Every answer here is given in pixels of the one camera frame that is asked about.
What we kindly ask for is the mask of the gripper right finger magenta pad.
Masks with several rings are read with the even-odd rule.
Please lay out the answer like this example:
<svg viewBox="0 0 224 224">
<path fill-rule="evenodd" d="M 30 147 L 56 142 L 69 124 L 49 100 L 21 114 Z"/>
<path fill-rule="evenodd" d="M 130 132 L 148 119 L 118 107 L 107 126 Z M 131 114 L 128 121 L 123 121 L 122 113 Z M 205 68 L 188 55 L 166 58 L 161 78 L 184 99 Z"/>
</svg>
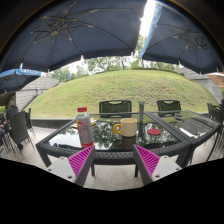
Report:
<svg viewBox="0 0 224 224">
<path fill-rule="evenodd" d="M 158 156 L 136 144 L 133 145 L 133 155 L 144 185 L 181 170 L 169 156 Z"/>
</svg>

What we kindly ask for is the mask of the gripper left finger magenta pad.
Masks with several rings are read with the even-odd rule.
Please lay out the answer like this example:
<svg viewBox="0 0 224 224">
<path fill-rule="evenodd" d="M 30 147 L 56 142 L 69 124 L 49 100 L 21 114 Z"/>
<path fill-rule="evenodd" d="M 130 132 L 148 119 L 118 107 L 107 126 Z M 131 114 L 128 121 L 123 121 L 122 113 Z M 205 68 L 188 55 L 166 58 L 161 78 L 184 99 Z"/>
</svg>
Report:
<svg viewBox="0 0 224 224">
<path fill-rule="evenodd" d="M 47 168 L 47 171 L 78 186 L 83 186 L 95 155 L 95 146 L 92 145 L 69 157 L 58 158 Z"/>
</svg>

